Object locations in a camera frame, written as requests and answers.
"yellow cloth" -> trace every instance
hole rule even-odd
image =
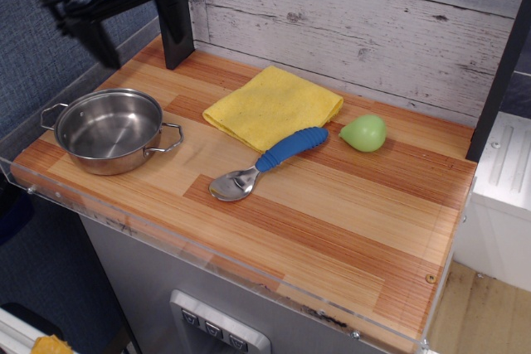
[[[56,335],[43,336],[35,340],[31,354],[73,354],[74,352]]]
[[[322,127],[341,109],[343,97],[269,66],[202,116],[260,153],[297,130]]]

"wooden countertop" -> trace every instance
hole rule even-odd
[[[183,126],[181,146],[132,172],[101,177],[76,167],[46,132],[12,173],[80,212],[266,285],[324,322],[410,351],[410,341],[423,336],[474,176],[476,164],[465,160],[473,130],[338,92],[344,106],[325,125],[325,144],[263,175],[245,200],[220,202],[208,193],[210,181],[249,167],[259,154],[213,128],[202,111],[259,71],[200,51],[167,70],[158,38],[101,89],[152,95],[164,121]],[[387,124],[387,141],[375,153],[359,153],[338,136],[362,114]],[[172,134],[164,129],[163,141]]]

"pot handle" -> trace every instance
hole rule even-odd
[[[172,144],[168,148],[144,148],[144,156],[147,156],[149,152],[167,153],[168,151],[171,151],[172,149],[174,149],[180,143],[183,142],[183,140],[184,140],[183,128],[180,125],[178,125],[178,124],[167,124],[167,123],[163,122],[163,126],[168,126],[169,128],[179,129],[179,136],[180,136],[179,141],[177,141],[175,144]]]
[[[42,127],[42,128],[53,131],[53,128],[51,128],[50,126],[46,126],[46,125],[44,124],[44,115],[45,115],[47,112],[50,112],[50,111],[52,111],[53,109],[55,109],[55,108],[57,108],[57,107],[60,107],[60,106],[66,108],[66,107],[68,107],[68,104],[59,103],[59,104],[55,104],[55,105],[53,105],[53,106],[50,107],[50,108],[46,108],[46,109],[42,110],[42,112],[41,112],[41,127]]]

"black metal bracket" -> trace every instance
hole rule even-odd
[[[119,56],[101,23],[152,0],[41,0],[63,35],[76,37],[104,66],[119,69]],[[175,68],[193,52],[188,0],[154,0],[163,36],[166,66]]]
[[[519,55],[524,48],[524,43],[529,29],[531,28],[531,0],[522,0],[520,8],[514,19],[513,29],[509,34],[509,39],[505,45],[504,53],[501,56],[498,70],[494,75],[494,80],[490,86],[490,92],[475,127],[474,135],[470,141],[466,159],[479,162],[481,154],[489,139],[490,130],[496,120],[499,107],[504,99],[505,91],[509,86],[514,68],[518,63]]]

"control panel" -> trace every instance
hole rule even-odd
[[[180,322],[180,325],[199,329],[208,336],[225,342],[236,352],[271,353],[270,341],[262,333],[180,290],[172,291],[170,306],[175,321]]]

